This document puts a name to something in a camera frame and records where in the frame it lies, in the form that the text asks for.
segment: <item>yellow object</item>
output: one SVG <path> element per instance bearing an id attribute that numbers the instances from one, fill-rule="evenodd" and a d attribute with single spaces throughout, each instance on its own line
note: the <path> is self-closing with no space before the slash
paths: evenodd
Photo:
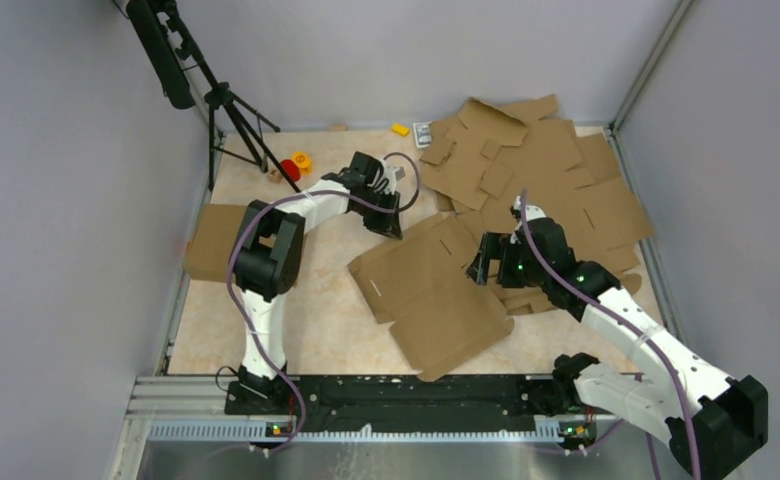
<path id="1" fill-rule="evenodd" d="M 302 175 L 307 175 L 313 171 L 313 164 L 311 163 L 310 156 L 305 152 L 294 153 L 293 163 L 299 167 L 299 172 L 301 172 Z"/>
<path id="2" fill-rule="evenodd" d="M 404 125 L 399 125 L 398 123 L 394 123 L 393 126 L 390 127 L 390 130 L 393 130 L 394 132 L 398 133 L 399 135 L 401 135 L 403 137 L 407 137 L 408 133 L 411 131 L 410 128 L 408 128 L 408 127 L 406 127 Z"/>

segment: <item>tabletop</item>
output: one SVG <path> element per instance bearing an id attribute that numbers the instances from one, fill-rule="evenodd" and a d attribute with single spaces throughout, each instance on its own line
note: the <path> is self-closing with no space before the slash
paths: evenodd
<path id="1" fill-rule="evenodd" d="M 601 127 L 576 127 L 579 136 L 601 131 Z M 417 159 L 420 151 L 412 137 L 388 129 L 268 133 L 264 139 L 279 160 L 290 158 L 296 151 L 311 156 L 313 172 L 299 181 L 301 188 L 307 188 L 323 174 L 348 166 L 356 151 L 377 158 L 398 151 Z M 249 154 L 235 134 L 228 136 L 225 148 Z M 389 162 L 405 167 L 406 176 L 398 187 L 405 202 L 415 188 L 415 177 L 404 159 L 396 157 Z M 272 183 L 256 166 L 223 155 L 211 203 L 246 205 L 255 199 L 269 202 L 292 193 L 286 182 Z M 402 228 L 436 213 L 435 202 L 434 192 L 423 187 L 417 203 L 402 214 Z M 383 237 L 368 232 L 356 214 L 332 218 L 310 232 L 298 284 L 288 296 L 284 350 L 289 373 L 418 373 L 408 366 L 396 346 L 388 331 L 390 324 L 375 322 L 346 269 L 352 259 L 383 241 Z M 660 319 L 639 249 L 638 257 L 641 264 L 632 272 L 643 281 L 635 300 L 653 318 Z M 508 337 L 453 373 L 551 373 L 558 355 L 578 352 L 589 353 L 619 371 L 637 371 L 604 338 L 564 311 L 523 315 L 515 320 L 514 331 Z M 224 365 L 237 368 L 245 344 L 245 324 L 225 284 L 191 280 L 168 373 L 211 374 Z"/>

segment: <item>black tripod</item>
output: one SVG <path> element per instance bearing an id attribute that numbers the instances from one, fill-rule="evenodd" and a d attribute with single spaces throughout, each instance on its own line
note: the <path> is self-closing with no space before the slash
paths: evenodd
<path id="1" fill-rule="evenodd" d="M 281 176 L 284 177 L 284 180 L 286 180 L 287 183 L 293 187 L 293 190 L 300 192 L 301 190 L 299 190 L 299 187 L 296 186 L 296 182 L 294 182 L 293 179 L 287 175 L 287 172 L 281 168 L 281 164 L 278 163 L 278 160 L 275 158 L 275 154 L 273 154 L 269 147 L 266 146 L 266 143 L 264 143 L 263 135 L 258 132 L 258 130 L 260 130 L 261 121 L 269 125 L 269 127 L 272 128 L 272 130 L 275 132 L 280 132 L 281 128 L 270 122 L 268 118 L 261 115 L 260 112 L 252 108 L 251 105 L 237 96 L 236 93 L 232 92 L 229 88 L 228 82 L 219 82 L 216 79 L 213 71 L 211 71 L 210 67 L 207 65 L 207 62 L 205 61 L 204 55 L 202 55 L 199 46 L 193 40 L 192 35 L 190 35 L 190 32 L 187 30 L 187 26 L 178 15 L 178 8 L 175 5 L 175 2 L 167 0 L 162 2 L 160 6 L 162 11 L 169 16 L 169 19 L 166 21 L 166 27 L 181 35 L 181 46 L 175 49 L 176 55 L 178 55 L 178 57 L 182 60 L 193 57 L 193 60 L 196 61 L 196 65 L 190 68 L 198 67 L 201 70 L 202 75 L 204 75 L 205 80 L 207 80 L 208 84 L 210 84 L 211 90 L 207 93 L 207 95 L 204 96 L 205 103 L 208 104 L 208 189 L 213 191 L 214 152 L 220 151 L 222 153 L 231 155 L 232 157 L 236 157 L 240 160 L 257 165 L 260 167 L 260 171 L 263 173 L 269 171 L 269 166 L 266 163 L 266 159 L 268 158 L 270 161 L 272 161 L 272 164 L 275 165 L 275 168 L 281 172 Z M 248 120 L 246 120 L 246 117 L 244 117 L 237 106 L 234 105 L 234 102 L 237 102 L 240 104 L 240 106 L 257 117 L 258 130 L 255 130 L 254 127 L 252 127 Z M 214 122 L 214 117 L 219 107 L 225 109 L 225 113 L 228 114 L 228 118 L 231 119 L 231 123 L 234 124 L 234 128 L 237 129 L 237 134 L 240 135 L 243 143 L 246 144 L 249 152 L 251 152 L 252 158 L 237 155 L 236 153 L 225 150 L 222 146 L 216 145 L 216 123 Z M 261 148 L 261 150 L 263 150 L 263 157 L 261 157 L 257 148 L 255 147 L 255 143 Z"/>

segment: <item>stack of cardboard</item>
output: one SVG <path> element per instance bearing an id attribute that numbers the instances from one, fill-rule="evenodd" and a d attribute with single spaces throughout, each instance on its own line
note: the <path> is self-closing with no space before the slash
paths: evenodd
<path id="1" fill-rule="evenodd" d="M 639 264 L 634 244 L 651 226 L 604 135 L 577 137 L 557 112 L 554 95 L 498 108 L 471 98 L 433 122 L 422 180 L 437 192 L 438 208 L 454 214 L 424 220 L 349 265 L 378 321 L 395 322 L 390 331 L 421 379 L 439 378 L 507 336 L 514 324 L 506 313 L 553 308 L 539 288 L 480 287 L 464 275 L 485 231 L 514 230 L 510 207 L 524 188 L 530 204 L 564 227 L 578 259 L 639 288 L 640 277 L 625 272 Z"/>

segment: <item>white wall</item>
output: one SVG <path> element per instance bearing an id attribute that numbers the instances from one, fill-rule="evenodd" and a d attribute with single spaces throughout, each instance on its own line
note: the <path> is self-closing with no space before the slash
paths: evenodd
<path id="1" fill-rule="evenodd" d="M 695 350 L 767 386 L 780 478 L 780 2 L 699 2 L 623 142 Z"/>
<path id="2" fill-rule="evenodd" d="M 105 474 L 205 158 L 108 0 L 0 0 L 0 478 Z"/>
<path id="3" fill-rule="evenodd" d="M 608 121 L 676 4 L 207 0 L 179 8 L 220 81 L 281 126 L 300 128 L 429 120 L 469 95 L 552 92 L 566 115 Z"/>

